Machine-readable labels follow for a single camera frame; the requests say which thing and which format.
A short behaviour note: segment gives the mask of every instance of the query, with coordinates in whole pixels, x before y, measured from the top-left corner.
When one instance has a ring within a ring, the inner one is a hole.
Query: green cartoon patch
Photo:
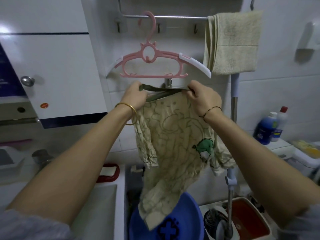
[[[198,145],[193,145],[192,148],[196,149],[200,157],[207,161],[211,155],[211,149],[214,142],[211,139],[202,139]]]

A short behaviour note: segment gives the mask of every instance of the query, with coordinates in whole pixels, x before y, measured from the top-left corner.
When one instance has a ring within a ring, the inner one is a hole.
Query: bracelet
[[[115,107],[117,107],[119,104],[124,104],[124,105],[126,105],[126,106],[129,106],[130,108],[131,108],[131,110],[135,113],[135,115],[136,115],[136,120],[132,123],[132,124],[127,124],[126,123],[126,125],[134,125],[134,124],[136,124],[137,123],[137,121],[138,121],[138,116],[137,116],[137,111],[134,109],[134,107],[132,107],[130,104],[127,104],[127,103],[117,103],[117,105],[115,106]]]
[[[221,109],[221,107],[219,107],[219,106],[213,106],[211,109],[209,109],[207,112],[205,112],[204,115],[199,116],[199,117],[205,119],[206,114],[207,114],[210,110],[212,110],[212,109],[214,109],[214,108],[219,108],[219,109]]]

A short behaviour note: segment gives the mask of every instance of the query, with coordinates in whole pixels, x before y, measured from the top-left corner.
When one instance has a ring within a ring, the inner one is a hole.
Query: cabinet knob
[[[20,78],[20,81],[23,85],[27,87],[32,87],[35,84],[35,79],[29,76],[23,76]]]

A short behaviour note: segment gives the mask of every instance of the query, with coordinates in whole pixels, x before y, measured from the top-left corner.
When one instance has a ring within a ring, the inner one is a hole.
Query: pink hanger
[[[203,64],[201,64],[199,61],[197,61],[197,60],[195,60],[193,58],[190,58],[188,56],[185,56],[182,53],[178,54],[178,53],[174,53],[174,52],[170,52],[170,51],[158,50],[156,48],[156,42],[153,42],[153,43],[150,42],[150,39],[151,39],[154,31],[156,30],[156,18],[154,17],[154,15],[150,11],[145,11],[145,12],[142,13],[142,15],[148,15],[152,19],[152,29],[151,29],[151,32],[149,33],[148,37],[146,38],[146,43],[145,44],[142,44],[142,43],[140,44],[141,50],[139,50],[138,52],[125,55],[125,56],[119,58],[118,60],[116,60],[112,64],[112,66],[109,68],[108,74],[113,68],[117,68],[118,66],[122,65],[123,74],[120,74],[120,76],[122,76],[122,77],[133,77],[133,78],[184,78],[184,77],[188,76],[187,73],[181,74],[182,73],[182,68],[183,68],[183,63],[185,63],[185,64],[193,65],[194,67],[200,69],[203,73],[206,74],[206,76],[211,78],[210,70],[208,68],[206,68]],[[139,19],[138,25],[139,26],[141,25],[141,19]],[[143,51],[148,46],[150,46],[154,50],[154,57],[152,58],[152,60],[150,60],[148,56],[146,56],[145,58],[143,56]],[[179,63],[179,71],[178,71],[178,73],[175,74],[175,75],[173,75],[172,73],[165,74],[165,75],[137,75],[137,74],[132,74],[132,73],[128,74],[126,72],[126,70],[125,70],[125,64],[129,60],[141,58],[146,63],[153,63],[153,62],[155,62],[155,60],[158,57],[164,57],[164,58],[170,58],[170,59],[176,60]]]

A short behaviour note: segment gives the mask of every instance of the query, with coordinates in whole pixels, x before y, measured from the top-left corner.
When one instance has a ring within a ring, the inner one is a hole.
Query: white bottle
[[[271,141],[273,141],[273,142],[279,140],[281,133],[283,131],[283,128],[285,127],[285,125],[288,121],[288,115],[286,113],[287,110],[288,110],[288,107],[282,106],[280,112],[277,115],[278,126],[275,129],[275,131],[272,135],[272,138],[271,138]]]

